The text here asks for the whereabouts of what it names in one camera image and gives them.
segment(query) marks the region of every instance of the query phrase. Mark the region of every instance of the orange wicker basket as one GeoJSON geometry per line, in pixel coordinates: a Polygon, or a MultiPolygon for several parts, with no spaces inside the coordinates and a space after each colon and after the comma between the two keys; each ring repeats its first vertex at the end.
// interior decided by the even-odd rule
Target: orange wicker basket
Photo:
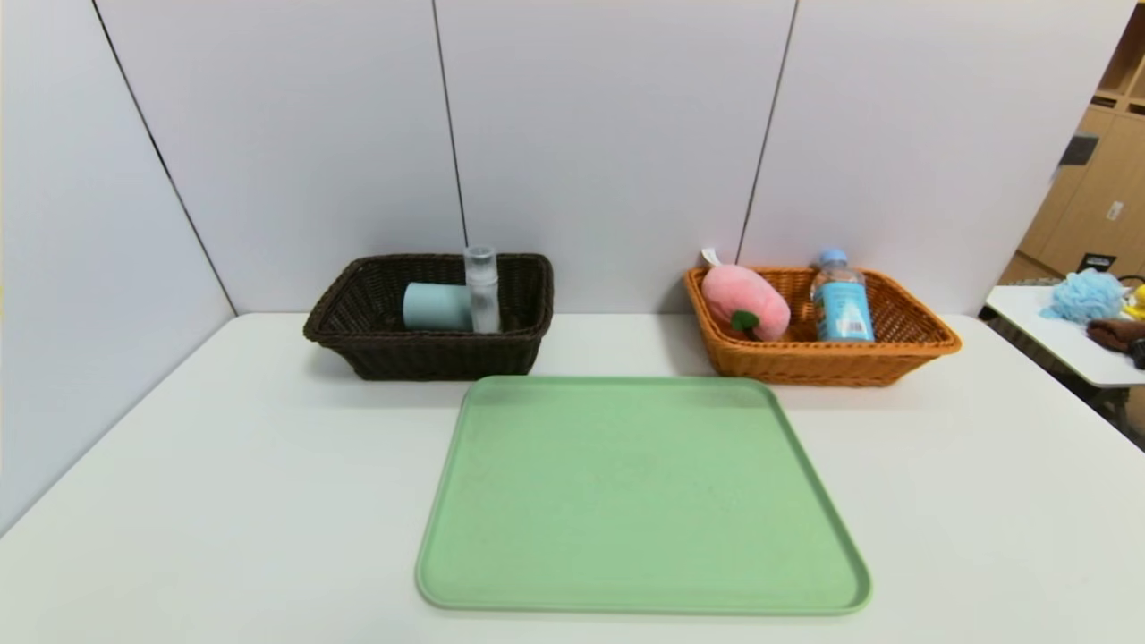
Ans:
{"type": "Polygon", "coordinates": [[[926,362],[962,348],[962,340],[893,280],[874,270],[867,299],[875,344],[821,343],[811,304],[814,268],[753,267],[791,306],[791,324],[779,341],[736,339],[717,325],[700,291],[706,268],[685,276],[712,367],[722,376],[791,385],[883,387],[926,362]]]}

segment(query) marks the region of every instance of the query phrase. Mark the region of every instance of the blue bottle cap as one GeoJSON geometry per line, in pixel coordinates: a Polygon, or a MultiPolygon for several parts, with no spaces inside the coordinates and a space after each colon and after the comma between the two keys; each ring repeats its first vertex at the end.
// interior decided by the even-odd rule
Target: blue bottle cap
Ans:
{"type": "Polygon", "coordinates": [[[827,249],[819,256],[820,266],[827,264],[828,261],[846,261],[847,253],[840,251],[839,249],[827,249]]]}

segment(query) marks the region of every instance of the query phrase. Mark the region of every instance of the cup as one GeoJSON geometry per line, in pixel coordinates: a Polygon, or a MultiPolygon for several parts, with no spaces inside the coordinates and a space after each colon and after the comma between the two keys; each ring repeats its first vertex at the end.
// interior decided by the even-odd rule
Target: cup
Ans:
{"type": "Polygon", "coordinates": [[[472,331],[468,286],[410,282],[402,298],[402,322],[409,331],[472,331]]]}

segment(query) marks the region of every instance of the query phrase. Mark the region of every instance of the yellow toy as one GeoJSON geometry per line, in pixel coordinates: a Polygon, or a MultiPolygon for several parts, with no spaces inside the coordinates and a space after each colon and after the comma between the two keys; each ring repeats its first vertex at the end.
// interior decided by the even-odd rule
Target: yellow toy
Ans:
{"type": "Polygon", "coordinates": [[[1145,284],[1137,286],[1130,299],[1132,299],[1132,304],[1127,304],[1121,307],[1121,311],[1134,320],[1145,320],[1145,284]]]}

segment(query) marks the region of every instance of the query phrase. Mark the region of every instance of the white tag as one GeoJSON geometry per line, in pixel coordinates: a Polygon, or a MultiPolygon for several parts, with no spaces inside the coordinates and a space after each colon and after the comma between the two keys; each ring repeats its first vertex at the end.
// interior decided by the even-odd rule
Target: white tag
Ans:
{"type": "Polygon", "coordinates": [[[700,256],[704,258],[704,261],[708,262],[708,266],[724,265],[724,262],[719,260],[719,257],[716,256],[716,249],[704,249],[700,251],[700,256]]]}

